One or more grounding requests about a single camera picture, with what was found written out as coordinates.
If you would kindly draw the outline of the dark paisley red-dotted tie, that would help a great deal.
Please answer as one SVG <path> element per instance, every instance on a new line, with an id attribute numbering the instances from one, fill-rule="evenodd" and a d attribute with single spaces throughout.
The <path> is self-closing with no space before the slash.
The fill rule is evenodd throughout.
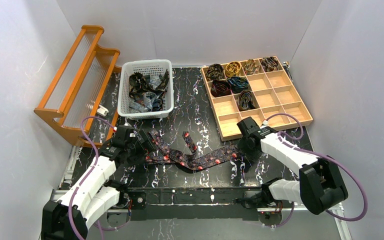
<path id="1" fill-rule="evenodd" d="M 211 167 L 234 160 L 243 160 L 245 154 L 240 152 L 234 144 L 225 145 L 202 156 L 197 156 L 198 147 L 193 141 L 188 131 L 182 133 L 183 140 L 190 150 L 190 154 L 174 149 L 169 145 L 159 133 L 153 129 L 149 131 L 153 146 L 161 153 L 161 156 L 146 156 L 145 162 L 154 165 L 173 165 L 177 164 L 190 171 L 202 171 Z"/>

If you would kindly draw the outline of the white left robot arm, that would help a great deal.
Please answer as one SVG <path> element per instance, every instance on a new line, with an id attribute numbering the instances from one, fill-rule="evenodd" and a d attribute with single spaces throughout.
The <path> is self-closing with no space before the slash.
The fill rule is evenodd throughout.
<path id="1" fill-rule="evenodd" d="M 112 138 L 95 149 L 95 159 L 64 195 L 48 201 L 42 210 L 41 239 L 84 240 L 89 229 L 112 207 L 131 211 L 144 208 L 146 195 L 134 193 L 125 183 L 111 180 L 123 164 L 138 165 L 155 150 L 143 130 L 120 125 Z"/>

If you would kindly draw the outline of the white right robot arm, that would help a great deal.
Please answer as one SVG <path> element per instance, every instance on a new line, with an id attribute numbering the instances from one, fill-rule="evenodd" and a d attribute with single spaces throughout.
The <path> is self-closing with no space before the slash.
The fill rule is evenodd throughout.
<path id="1" fill-rule="evenodd" d="M 252 117 L 237 123 L 242 134 L 236 148 L 249 159 L 265 153 L 281 162 L 298 180 L 274 178 L 262 184 L 257 194 L 263 204 L 290 201 L 303 204 L 319 215 L 349 196 L 338 166 L 326 158 L 306 153 L 269 126 L 259 126 Z"/>

